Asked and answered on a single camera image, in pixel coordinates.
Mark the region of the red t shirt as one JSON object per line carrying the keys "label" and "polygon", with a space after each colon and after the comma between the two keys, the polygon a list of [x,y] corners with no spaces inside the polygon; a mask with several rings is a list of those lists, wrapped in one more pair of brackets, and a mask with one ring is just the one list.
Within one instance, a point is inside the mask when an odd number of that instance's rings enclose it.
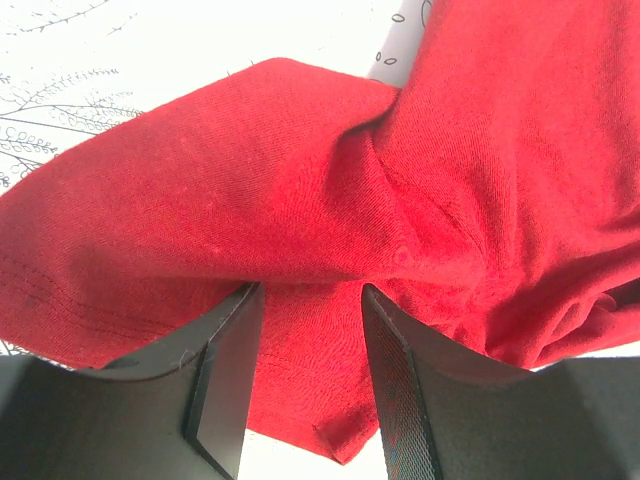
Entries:
{"label": "red t shirt", "polygon": [[102,367],[266,290],[249,426],[351,461],[360,307],[518,367],[639,338],[639,5],[439,1],[403,87],[270,59],[1,198],[1,336]]}

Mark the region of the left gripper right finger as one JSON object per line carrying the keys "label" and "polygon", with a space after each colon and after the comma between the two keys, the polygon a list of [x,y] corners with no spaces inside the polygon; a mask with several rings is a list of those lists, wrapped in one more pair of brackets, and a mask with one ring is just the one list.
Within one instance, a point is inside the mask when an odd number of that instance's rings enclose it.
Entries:
{"label": "left gripper right finger", "polygon": [[531,372],[449,339],[373,285],[361,305],[390,478],[638,477],[637,358]]}

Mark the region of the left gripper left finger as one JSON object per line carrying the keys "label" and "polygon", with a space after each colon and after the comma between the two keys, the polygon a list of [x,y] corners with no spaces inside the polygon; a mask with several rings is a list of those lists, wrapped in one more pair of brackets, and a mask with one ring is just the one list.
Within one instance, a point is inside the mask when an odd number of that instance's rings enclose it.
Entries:
{"label": "left gripper left finger", "polygon": [[264,290],[101,369],[1,360],[5,479],[234,479],[247,425]]}

